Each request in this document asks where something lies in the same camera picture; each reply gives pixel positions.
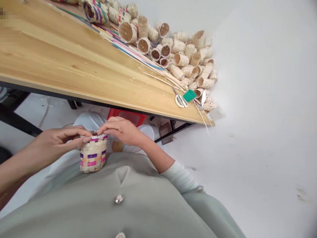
red stool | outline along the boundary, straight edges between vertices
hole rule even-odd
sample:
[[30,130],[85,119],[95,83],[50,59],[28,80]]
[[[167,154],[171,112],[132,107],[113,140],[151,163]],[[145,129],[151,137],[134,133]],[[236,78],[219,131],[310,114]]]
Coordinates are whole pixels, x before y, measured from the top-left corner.
[[143,124],[144,120],[147,117],[144,114],[139,114],[139,113],[135,113],[135,112],[128,112],[128,111],[123,111],[123,110],[118,110],[118,109],[111,108],[110,111],[109,111],[107,120],[109,120],[109,118],[112,117],[112,116],[123,117],[124,119],[127,119],[127,120],[131,121],[136,127],[141,126]]

silver button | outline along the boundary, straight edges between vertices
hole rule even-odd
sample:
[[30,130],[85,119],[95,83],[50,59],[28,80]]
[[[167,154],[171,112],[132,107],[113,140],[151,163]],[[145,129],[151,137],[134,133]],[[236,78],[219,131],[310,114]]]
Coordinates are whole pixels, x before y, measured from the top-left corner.
[[115,198],[115,203],[119,204],[123,201],[123,196],[121,194],[119,194],[116,198]]

button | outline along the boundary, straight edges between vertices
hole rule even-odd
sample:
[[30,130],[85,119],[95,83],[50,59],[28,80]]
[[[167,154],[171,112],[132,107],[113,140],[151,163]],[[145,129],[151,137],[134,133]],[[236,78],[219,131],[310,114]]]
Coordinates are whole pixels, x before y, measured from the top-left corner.
[[116,238],[125,238],[125,234],[123,232],[120,232]]
[[116,198],[115,198],[115,203],[119,204],[123,201],[123,196],[121,194],[119,194]]

scissors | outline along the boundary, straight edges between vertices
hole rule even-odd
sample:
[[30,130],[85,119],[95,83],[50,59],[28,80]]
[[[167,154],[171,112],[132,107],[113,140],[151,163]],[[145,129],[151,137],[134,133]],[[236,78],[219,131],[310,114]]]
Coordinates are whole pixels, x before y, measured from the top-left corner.
[[175,98],[175,102],[176,102],[176,104],[179,106],[179,107],[188,107],[188,103],[185,101],[185,99],[182,97],[182,96],[180,96],[177,92],[176,92],[176,90],[175,90],[175,88],[173,87],[173,90],[174,90],[174,92],[176,93],[176,98]]

black metal frame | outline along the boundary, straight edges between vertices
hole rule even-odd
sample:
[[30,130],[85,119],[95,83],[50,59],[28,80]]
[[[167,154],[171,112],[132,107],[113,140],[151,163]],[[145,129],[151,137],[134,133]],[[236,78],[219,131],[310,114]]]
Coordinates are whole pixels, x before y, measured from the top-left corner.
[[[78,97],[74,97],[74,96],[68,96],[68,95],[54,93],[54,92],[45,91],[45,90],[41,90],[41,89],[35,89],[35,88],[26,87],[26,86],[8,83],[8,82],[3,82],[3,81],[0,81],[0,86],[10,88],[10,89],[21,90],[21,91],[25,91],[25,92],[29,92],[29,93],[37,93],[37,94],[42,94],[42,95],[46,95],[46,96],[66,99],[66,100],[68,100],[68,103],[70,104],[71,107],[75,107],[74,109],[76,109],[76,105],[74,102],[76,102],[77,106],[81,106],[81,103],[83,102],[83,103],[93,104],[93,105],[97,105],[97,106],[104,106],[104,107],[115,108],[115,109],[119,109],[119,110],[125,110],[125,111],[129,111],[129,112],[135,112],[135,113],[139,113],[139,114],[145,114],[145,115],[152,116],[152,118],[153,117],[162,117],[162,118],[169,119],[171,121],[175,120],[175,118],[171,118],[171,117],[161,116],[161,115],[157,115],[157,114],[153,114],[153,113],[129,109],[129,108],[121,107],[121,106],[115,106],[115,105],[97,102],[97,101],[92,101],[92,100],[88,100],[88,99],[82,99],[82,98],[78,98]],[[19,115],[17,115],[13,111],[10,111],[8,108],[6,108],[2,104],[0,104],[0,111],[1,111],[0,121],[3,121],[3,122],[23,131],[25,133],[28,133],[29,135],[32,135],[32,136],[37,136],[42,132],[39,128],[37,128],[33,124],[29,123],[27,120],[23,119],[22,117],[20,117]],[[164,138],[170,137],[170,136],[196,124],[196,123],[188,122],[185,120],[178,120],[178,121],[185,122],[185,123],[176,129],[175,129],[175,126],[173,124],[172,131],[169,132],[168,134],[162,136],[161,138],[155,140],[155,142],[158,143],[161,140],[163,140]]]

